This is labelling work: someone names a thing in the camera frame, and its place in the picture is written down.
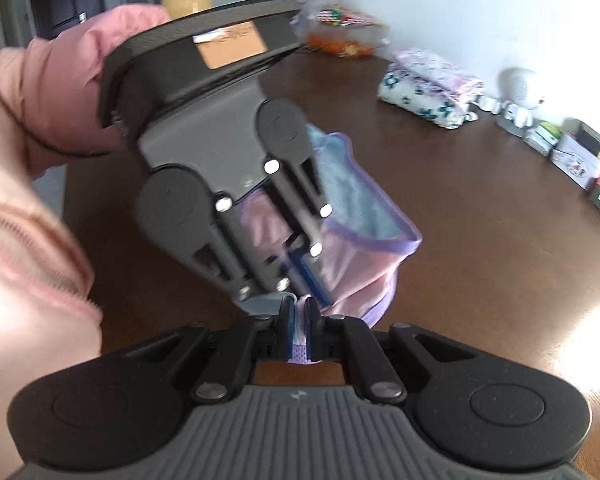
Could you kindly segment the pink sleeved left forearm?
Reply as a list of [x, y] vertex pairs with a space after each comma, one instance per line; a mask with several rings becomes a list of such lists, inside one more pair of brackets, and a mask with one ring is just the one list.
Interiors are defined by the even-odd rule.
[[97, 119], [105, 58], [168, 19], [161, 6], [125, 4], [55, 39], [0, 49], [0, 479], [21, 464], [6, 419], [14, 395], [102, 348], [90, 260], [33, 182], [124, 148], [119, 130]]

